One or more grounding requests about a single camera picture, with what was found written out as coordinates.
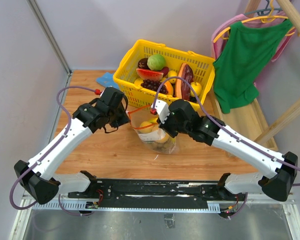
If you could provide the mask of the yellow peach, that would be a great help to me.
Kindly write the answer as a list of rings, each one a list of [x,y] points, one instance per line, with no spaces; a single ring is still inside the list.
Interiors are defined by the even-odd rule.
[[[170,136],[164,131],[160,131],[158,132],[158,134],[159,134],[159,139],[155,140],[155,142],[158,144],[164,144],[170,139]]]

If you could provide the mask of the clear zip top bag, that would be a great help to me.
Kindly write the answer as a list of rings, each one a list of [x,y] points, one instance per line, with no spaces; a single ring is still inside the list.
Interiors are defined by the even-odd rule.
[[[169,140],[165,143],[157,143],[155,140],[159,140],[158,132],[164,131],[159,128],[157,123],[154,127],[149,127],[146,129],[140,129],[139,126],[142,122],[147,121],[152,118],[158,118],[157,115],[152,115],[150,113],[151,106],[146,105],[133,110],[127,111],[127,115],[130,119],[130,126],[138,135],[139,139],[145,144],[146,147],[161,154],[173,154],[177,151],[177,140],[170,136]]]

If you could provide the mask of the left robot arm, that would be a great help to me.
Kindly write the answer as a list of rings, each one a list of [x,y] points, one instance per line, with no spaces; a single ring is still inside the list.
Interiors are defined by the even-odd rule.
[[[106,130],[110,125],[114,131],[128,124],[126,113],[128,98],[123,92],[106,87],[94,90],[98,96],[80,105],[73,114],[68,114],[65,128],[43,150],[25,162],[14,165],[17,182],[35,199],[44,205],[61,194],[77,192],[86,198],[97,193],[97,178],[87,171],[76,174],[56,174],[56,170],[68,155],[97,130]]]

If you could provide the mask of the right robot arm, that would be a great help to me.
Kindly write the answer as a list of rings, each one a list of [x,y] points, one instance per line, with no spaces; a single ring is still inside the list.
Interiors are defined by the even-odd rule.
[[[211,115],[200,116],[183,99],[171,104],[156,100],[151,105],[151,113],[158,115],[159,128],[171,137],[188,135],[198,143],[222,149],[257,169],[254,173],[223,174],[216,185],[220,199],[228,200],[241,193],[263,193],[280,202],[288,199],[297,176],[298,157],[294,153],[282,154],[259,145]]]

